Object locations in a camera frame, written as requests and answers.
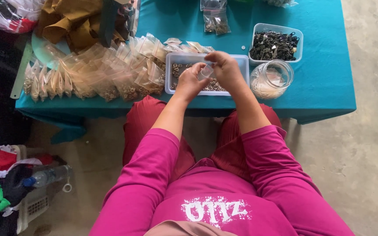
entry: woman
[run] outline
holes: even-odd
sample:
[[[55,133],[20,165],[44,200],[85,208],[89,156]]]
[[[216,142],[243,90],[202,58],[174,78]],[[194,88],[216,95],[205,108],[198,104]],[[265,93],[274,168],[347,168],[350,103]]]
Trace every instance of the woman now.
[[[237,62],[225,52],[205,60],[215,63],[237,109],[223,121],[216,151],[195,163],[182,137],[187,105],[211,80],[197,80],[205,67],[197,63],[167,104],[152,97],[134,103],[124,125],[126,165],[90,235],[142,236],[166,220],[238,236],[353,235],[294,159],[278,117],[258,104]]]

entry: bottle cap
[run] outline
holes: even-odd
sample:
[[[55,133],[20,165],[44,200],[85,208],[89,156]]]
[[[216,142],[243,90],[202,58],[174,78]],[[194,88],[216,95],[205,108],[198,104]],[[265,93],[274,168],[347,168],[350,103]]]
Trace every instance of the bottle cap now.
[[[25,187],[31,187],[36,183],[36,179],[33,177],[23,179],[23,185]]]

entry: teal tablecloth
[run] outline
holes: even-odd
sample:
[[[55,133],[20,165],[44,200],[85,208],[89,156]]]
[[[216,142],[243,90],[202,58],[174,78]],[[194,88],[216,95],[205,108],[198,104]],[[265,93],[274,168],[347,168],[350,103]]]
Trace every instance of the teal tablecloth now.
[[[258,1],[252,4],[228,0],[227,16],[231,33],[221,36],[204,33],[199,0],[142,0],[137,36],[150,32],[162,42],[170,37],[196,41],[230,54],[247,55],[257,23],[299,29],[304,34],[303,58],[292,64],[294,82],[278,99],[260,101],[274,108],[281,118],[295,118],[299,124],[348,114],[356,110],[354,85],[344,18],[340,0],[299,0],[291,8],[276,8]],[[160,97],[168,101],[169,94]],[[22,94],[16,108],[40,121],[64,130],[52,143],[76,139],[85,133],[83,118],[116,118],[132,103],[116,99],[106,103],[95,97],[76,97],[34,103]],[[198,96],[189,105],[188,116],[224,116],[235,108],[231,97]]]

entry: magenta shirt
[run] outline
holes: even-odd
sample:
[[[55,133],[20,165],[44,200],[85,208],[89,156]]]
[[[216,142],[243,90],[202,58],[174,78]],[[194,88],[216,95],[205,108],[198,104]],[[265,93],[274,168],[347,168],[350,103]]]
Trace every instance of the magenta shirt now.
[[[165,220],[202,221],[238,236],[354,235],[290,153],[285,134],[265,126],[242,135],[252,184],[202,159],[168,185],[179,140],[151,129],[90,236],[142,236]]]

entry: woman's left hand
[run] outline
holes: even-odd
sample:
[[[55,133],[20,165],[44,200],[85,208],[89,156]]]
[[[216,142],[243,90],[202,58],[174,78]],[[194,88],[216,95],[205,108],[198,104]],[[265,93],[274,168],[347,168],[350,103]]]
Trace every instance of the woman's left hand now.
[[[213,80],[212,78],[206,78],[198,81],[198,73],[206,66],[207,64],[198,62],[191,68],[186,69],[179,77],[174,95],[184,99],[189,104]]]

